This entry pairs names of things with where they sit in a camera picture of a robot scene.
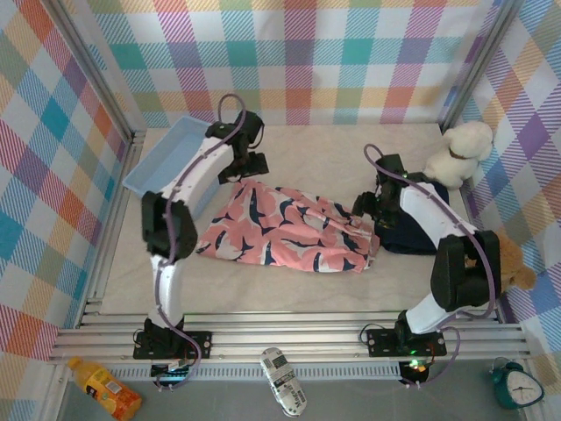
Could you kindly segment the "navy blue garment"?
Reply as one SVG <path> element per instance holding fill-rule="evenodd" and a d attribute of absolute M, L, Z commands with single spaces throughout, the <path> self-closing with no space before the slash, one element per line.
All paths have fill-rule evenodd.
<path fill-rule="evenodd" d="M 433 196 L 436 194 L 445 203 L 449 204 L 448 190 L 438 182 L 429 182 L 424 185 L 424 189 L 431 186 L 435 189 Z M 406 192 L 420 194 L 421 197 L 429 196 L 426 192 L 415 187 L 406 188 Z M 434 245 L 429 235 L 423 230 L 418 222 L 406 211 L 401 210 L 398 223 L 395 227 L 389 229 L 376 228 L 374 231 L 380 240 L 380 245 L 390 253 L 413 254 L 413 255 L 434 255 L 437 247 Z"/>

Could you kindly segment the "blue plastic laundry basket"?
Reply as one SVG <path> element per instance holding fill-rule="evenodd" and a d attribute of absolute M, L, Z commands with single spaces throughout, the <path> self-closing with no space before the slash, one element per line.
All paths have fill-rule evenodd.
<path fill-rule="evenodd" d="M 205 134 L 210 123 L 192 118 L 189 116 L 177 120 L 169 129 L 167 134 L 150 149 L 144 158 L 134 167 L 123 179 L 122 184 L 129 189 L 139 199 L 147 191 L 158 193 L 168 184 L 173 186 L 178 176 L 180 176 L 188 164 L 200 153 L 217 143 L 217 140 L 207 139 Z M 197 192 L 201 193 L 196 204 L 190 204 L 191 216 L 196 221 L 204 213 L 204 209 L 210 203 L 219 187 L 218 175 L 229 164 L 225 155 L 220 159 L 213 158 L 213 167 L 202 165 L 203 169 L 213 168 L 210 174 L 215 178 L 210 179 L 205 175 L 202 186 L 207 186 L 206 190 L 201 190 L 199 185 Z"/>

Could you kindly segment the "pink whale print garment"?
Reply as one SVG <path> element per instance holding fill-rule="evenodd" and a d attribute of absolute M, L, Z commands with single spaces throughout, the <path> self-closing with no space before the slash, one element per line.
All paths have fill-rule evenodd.
<path fill-rule="evenodd" d="M 237 182 L 195 252 L 316 273 L 361 273 L 380 248 L 374 229 L 340 203 L 263 182 Z"/>

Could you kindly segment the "white plush dog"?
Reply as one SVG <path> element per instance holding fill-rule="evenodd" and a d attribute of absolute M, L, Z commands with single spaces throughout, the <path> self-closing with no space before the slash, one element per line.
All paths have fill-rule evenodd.
<path fill-rule="evenodd" d="M 483 122 L 469 121 L 448 129 L 443 140 L 444 146 L 427 159 L 423 173 L 447 189 L 460 189 L 490 156 L 494 133 Z"/>

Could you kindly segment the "brown teddy bear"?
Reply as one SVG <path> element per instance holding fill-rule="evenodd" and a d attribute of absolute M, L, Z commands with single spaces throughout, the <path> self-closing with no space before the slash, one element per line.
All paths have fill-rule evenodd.
<path fill-rule="evenodd" d="M 509 289 L 531 290 L 536 285 L 536 273 L 524 264 L 522 249 L 502 232 L 497 233 L 500 242 L 501 292 Z"/>

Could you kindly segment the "teal alarm clock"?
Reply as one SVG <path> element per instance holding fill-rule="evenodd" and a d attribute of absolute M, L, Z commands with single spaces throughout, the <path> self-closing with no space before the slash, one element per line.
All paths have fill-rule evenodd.
<path fill-rule="evenodd" d="M 497 357 L 493 360 L 489 374 L 495 398 L 503 409 L 523 409 L 540 403 L 544 398 L 542 384 L 518 362 Z"/>

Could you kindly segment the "orange juice bottle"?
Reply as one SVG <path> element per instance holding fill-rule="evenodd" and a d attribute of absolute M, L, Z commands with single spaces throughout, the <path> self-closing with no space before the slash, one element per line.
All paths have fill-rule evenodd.
<path fill-rule="evenodd" d="M 73 357 L 67 362 L 75 384 L 96 400 L 116 421 L 131 421 L 142 397 L 120 382 L 105 366 Z"/>

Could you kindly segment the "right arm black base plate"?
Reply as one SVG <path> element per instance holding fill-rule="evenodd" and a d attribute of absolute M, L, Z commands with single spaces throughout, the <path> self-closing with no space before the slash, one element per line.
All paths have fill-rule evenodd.
<path fill-rule="evenodd" d="M 445 356 L 447 348 L 444 335 L 439 332 L 401 334 L 395 329 L 366 331 L 370 357 L 432 357 Z"/>

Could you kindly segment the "aluminium rail frame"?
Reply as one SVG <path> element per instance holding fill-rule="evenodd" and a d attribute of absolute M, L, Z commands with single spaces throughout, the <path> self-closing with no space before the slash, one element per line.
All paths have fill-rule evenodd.
<path fill-rule="evenodd" d="M 255 362 L 270 346 L 293 362 L 366 361 L 368 352 L 359 332 L 365 325 L 390 328 L 395 311 L 358 312 L 239 312 L 188 313 L 185 329 L 210 331 L 212 362 Z M 89 306 L 77 328 L 61 330 L 50 362 L 74 356 L 106 363 L 133 361 L 133 334 L 141 329 L 142 314 L 103 314 Z M 529 343 L 517 324 L 490 318 L 459 318 L 456 332 L 446 332 L 448 351 L 459 350 L 461 360 L 529 357 Z"/>

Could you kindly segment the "aluminium corner post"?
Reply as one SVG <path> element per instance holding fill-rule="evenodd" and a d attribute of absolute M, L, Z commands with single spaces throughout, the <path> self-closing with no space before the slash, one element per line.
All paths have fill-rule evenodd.
<path fill-rule="evenodd" d="M 117 129 L 129 141 L 146 136 L 146 121 L 87 0 L 40 0 Z"/>
<path fill-rule="evenodd" d="M 458 73 L 452 79 L 438 117 L 441 133 L 453 127 L 461 117 L 470 95 L 482 78 L 509 27 L 518 16 L 525 0 L 481 0 L 483 11 L 477 11 L 461 47 Z"/>

